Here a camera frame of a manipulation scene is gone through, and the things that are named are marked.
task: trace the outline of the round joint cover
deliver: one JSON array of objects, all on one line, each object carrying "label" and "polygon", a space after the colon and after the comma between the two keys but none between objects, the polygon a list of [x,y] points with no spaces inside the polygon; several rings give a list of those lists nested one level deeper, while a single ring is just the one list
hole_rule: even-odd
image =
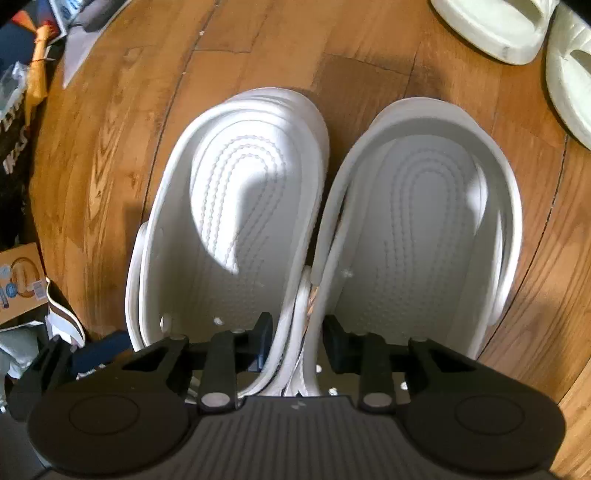
[{"label": "round joint cover", "polygon": [[408,405],[405,427],[426,455],[470,473],[539,468],[564,437],[558,407],[537,392],[424,392]]},{"label": "round joint cover", "polygon": [[28,421],[35,451],[56,469],[84,476],[133,472],[171,452],[189,429],[183,399],[170,391],[65,388],[76,383],[47,393]]}]

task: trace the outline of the brown box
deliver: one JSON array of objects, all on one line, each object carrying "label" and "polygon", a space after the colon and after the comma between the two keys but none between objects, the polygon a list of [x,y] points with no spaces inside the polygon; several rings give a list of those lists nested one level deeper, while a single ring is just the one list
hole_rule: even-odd
[{"label": "brown box", "polygon": [[36,244],[0,252],[0,325],[47,303],[46,288]]}]

